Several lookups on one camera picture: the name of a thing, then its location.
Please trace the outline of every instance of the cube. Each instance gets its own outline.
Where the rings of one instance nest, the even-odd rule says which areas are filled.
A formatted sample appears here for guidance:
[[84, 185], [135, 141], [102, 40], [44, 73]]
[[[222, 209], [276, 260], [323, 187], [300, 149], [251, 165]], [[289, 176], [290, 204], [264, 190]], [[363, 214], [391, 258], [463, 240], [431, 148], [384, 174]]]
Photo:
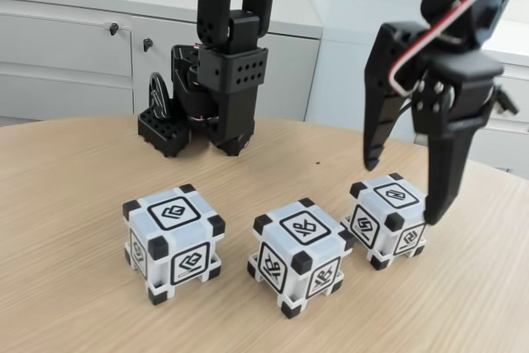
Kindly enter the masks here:
[[125, 203], [123, 219], [126, 260], [145, 279], [154, 305], [172, 298], [183, 283], [221, 273], [216, 245], [226, 223], [192, 185]]
[[254, 235], [260, 247], [248, 261], [248, 272], [278, 294], [287, 318], [305, 310], [317, 295], [340, 288], [341, 260], [353, 251], [354, 237], [311, 199], [257, 217]]
[[425, 197], [399, 174], [353, 184], [353, 213], [342, 223], [368, 250], [376, 270], [387, 268], [395, 257], [422, 253], [426, 223]]

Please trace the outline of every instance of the wooden table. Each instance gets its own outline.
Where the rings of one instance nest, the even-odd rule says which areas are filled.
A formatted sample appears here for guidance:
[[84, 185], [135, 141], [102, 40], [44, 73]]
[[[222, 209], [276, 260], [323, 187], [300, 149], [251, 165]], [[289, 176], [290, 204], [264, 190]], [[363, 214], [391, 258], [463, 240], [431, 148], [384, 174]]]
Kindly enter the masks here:
[[[422, 190], [427, 151], [390, 141], [361, 163], [361, 134], [259, 121], [228, 158], [195, 141], [165, 159], [134, 117], [0, 129], [0, 351], [527, 352], [529, 183], [469, 163], [427, 248], [376, 272], [355, 248], [346, 279], [289, 321], [246, 273], [256, 216], [310, 197], [348, 214], [350, 185], [399, 172]], [[122, 204], [193, 183], [226, 219], [221, 277], [153, 307], [123, 256]]]

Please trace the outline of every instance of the black corner piece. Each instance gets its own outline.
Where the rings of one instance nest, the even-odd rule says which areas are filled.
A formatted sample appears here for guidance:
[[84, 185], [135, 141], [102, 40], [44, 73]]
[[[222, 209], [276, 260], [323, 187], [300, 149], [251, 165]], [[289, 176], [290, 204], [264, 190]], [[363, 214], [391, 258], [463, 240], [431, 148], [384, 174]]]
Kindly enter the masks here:
[[314, 202], [310, 198], [302, 198], [299, 202], [306, 208], [312, 207], [314, 205]]
[[226, 222], [224, 222], [220, 215], [209, 217], [207, 220], [213, 226], [213, 237], [219, 236], [226, 231]]
[[404, 178], [401, 176], [401, 174], [393, 173], [389, 175], [391, 178], [395, 179], [396, 181], [401, 181]]
[[346, 241], [345, 251], [350, 250], [351, 248], [355, 246], [356, 239], [355, 239], [355, 236], [351, 232], [341, 231], [340, 233], [338, 233], [338, 236]]
[[164, 293], [160, 293], [158, 295], [154, 295], [152, 291], [148, 291], [149, 299], [152, 302], [153, 305], [160, 305], [161, 303], [165, 302], [167, 300], [167, 291]]
[[357, 182], [356, 184], [353, 184], [353, 186], [350, 187], [350, 194], [353, 198], [358, 198], [360, 196], [360, 192], [364, 189], [367, 189], [367, 186], [365, 186], [361, 182]]
[[371, 257], [371, 265], [376, 269], [376, 270], [383, 270], [383, 269], [386, 269], [389, 265], [389, 260], [385, 260], [384, 262], [380, 262], [376, 256], [372, 256]]
[[131, 211], [137, 210], [140, 207], [141, 205], [136, 200], [132, 200], [131, 202], [123, 204], [123, 217], [125, 217], [125, 219], [128, 221], [129, 213]]
[[131, 265], [131, 256], [129, 255], [128, 252], [126, 252], [125, 250], [125, 260], [127, 262], [127, 264], [129, 264], [129, 266]]
[[260, 235], [263, 234], [263, 229], [266, 225], [269, 223], [272, 223], [273, 221], [270, 219], [268, 215], [261, 215], [260, 217], [257, 217], [254, 222], [254, 230], [259, 233]]
[[301, 306], [297, 306], [294, 309], [291, 309], [285, 302], [283, 302], [281, 304], [281, 312], [283, 312], [287, 319], [291, 319], [301, 313]]
[[153, 260], [161, 260], [169, 255], [169, 244], [163, 236], [155, 237], [149, 240], [148, 244], [149, 255]]
[[419, 256], [420, 254], [422, 254], [422, 252], [424, 251], [424, 247], [425, 246], [421, 246], [421, 247], [417, 248], [415, 250], [415, 254], [413, 254], [413, 256]]
[[214, 270], [209, 272], [209, 277], [207, 279], [208, 280], [216, 279], [220, 274], [221, 274], [221, 267], [219, 266], [218, 268], [215, 268]]
[[400, 231], [404, 227], [404, 218], [398, 212], [394, 212], [388, 215], [385, 225], [390, 231]]
[[335, 293], [336, 291], [338, 291], [341, 288], [341, 285], [342, 285], [343, 282], [344, 282], [344, 280], [341, 280], [338, 283], [334, 284], [332, 286], [331, 293]]
[[292, 258], [292, 264], [290, 264], [299, 275], [306, 274], [312, 268], [312, 258], [305, 251], [298, 252]]
[[194, 192], [196, 191], [195, 187], [192, 186], [191, 184], [186, 184], [186, 185], [182, 185], [180, 187], [180, 190], [184, 193], [191, 193], [191, 192]]
[[248, 273], [252, 279], [255, 279], [255, 267], [250, 262], [248, 262], [248, 265], [246, 265], [246, 270], [248, 270]]

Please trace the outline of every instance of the cable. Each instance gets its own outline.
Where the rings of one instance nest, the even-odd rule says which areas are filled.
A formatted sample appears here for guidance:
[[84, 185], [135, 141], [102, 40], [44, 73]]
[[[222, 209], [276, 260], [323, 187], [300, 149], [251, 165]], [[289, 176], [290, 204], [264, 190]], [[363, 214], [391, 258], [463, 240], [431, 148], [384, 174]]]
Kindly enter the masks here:
[[401, 86], [395, 79], [397, 72], [419, 51], [429, 45], [434, 39], [436, 39], [448, 26], [450, 26], [455, 20], [457, 20], [463, 13], [465, 13], [477, 0], [457, 0], [454, 3], [452, 9], [442, 19], [440, 19], [425, 35], [410, 46], [407, 51], [400, 56], [400, 58], [393, 64], [391, 70], [389, 70], [389, 84], [392, 89], [395, 90], [399, 95], [407, 97], [413, 90], [407, 91]]

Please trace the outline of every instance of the robotic arm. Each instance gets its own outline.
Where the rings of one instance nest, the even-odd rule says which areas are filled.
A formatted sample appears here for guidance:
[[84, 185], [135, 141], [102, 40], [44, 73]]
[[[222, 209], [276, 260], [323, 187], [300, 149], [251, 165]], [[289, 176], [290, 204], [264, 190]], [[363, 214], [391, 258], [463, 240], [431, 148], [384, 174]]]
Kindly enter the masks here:
[[239, 155], [254, 133], [257, 88], [265, 81], [268, 50], [257, 46], [270, 24], [273, 0], [198, 0], [202, 45], [176, 45], [171, 55], [173, 98], [160, 74], [150, 78], [150, 106], [138, 133], [165, 156], [176, 156], [192, 133]]
[[494, 78], [503, 66], [480, 48], [508, 0], [422, 0], [431, 27], [416, 22], [380, 27], [365, 68], [364, 162], [379, 162], [410, 100], [415, 131], [428, 136], [429, 187], [424, 217], [438, 223], [459, 192], [475, 132], [493, 110], [517, 113]]

